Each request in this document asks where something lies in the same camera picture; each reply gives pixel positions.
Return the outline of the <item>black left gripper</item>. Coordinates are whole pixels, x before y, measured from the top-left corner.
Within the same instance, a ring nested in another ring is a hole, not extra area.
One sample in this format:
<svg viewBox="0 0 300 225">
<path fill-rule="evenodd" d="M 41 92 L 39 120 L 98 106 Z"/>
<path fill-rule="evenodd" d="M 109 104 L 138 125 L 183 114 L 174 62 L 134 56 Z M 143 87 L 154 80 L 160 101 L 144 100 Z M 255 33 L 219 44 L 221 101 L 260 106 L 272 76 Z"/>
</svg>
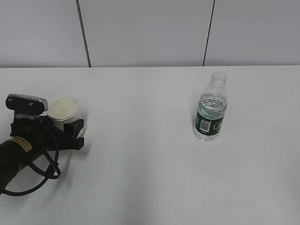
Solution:
<svg viewBox="0 0 300 225">
<path fill-rule="evenodd" d="M 84 120 L 78 119 L 72 123 L 65 123 L 63 131 L 58 129 L 46 116 L 35 118 L 17 119 L 11 124 L 11 141 L 19 144 L 25 152 L 33 149 L 40 150 L 43 147 L 55 148 L 58 150 L 80 150 L 84 146 L 84 138 L 74 138 L 72 136 L 82 136 Z"/>
</svg>

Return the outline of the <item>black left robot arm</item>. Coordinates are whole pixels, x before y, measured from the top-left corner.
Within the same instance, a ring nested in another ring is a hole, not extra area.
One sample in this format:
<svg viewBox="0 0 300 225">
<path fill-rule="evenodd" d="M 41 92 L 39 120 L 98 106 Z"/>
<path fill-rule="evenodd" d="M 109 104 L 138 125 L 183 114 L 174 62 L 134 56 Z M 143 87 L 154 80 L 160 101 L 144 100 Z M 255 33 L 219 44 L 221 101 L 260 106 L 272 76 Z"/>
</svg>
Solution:
<svg viewBox="0 0 300 225">
<path fill-rule="evenodd" d="M 84 120 L 65 123 L 57 128 L 50 118 L 14 118 L 10 139 L 0 145 L 0 192 L 8 196 L 24 196 L 41 188 L 48 180 L 61 175 L 58 158 L 62 150 L 80 150 L 84 138 L 79 136 Z M 13 192 L 6 189 L 9 182 L 25 167 L 43 177 L 35 187 Z"/>
</svg>

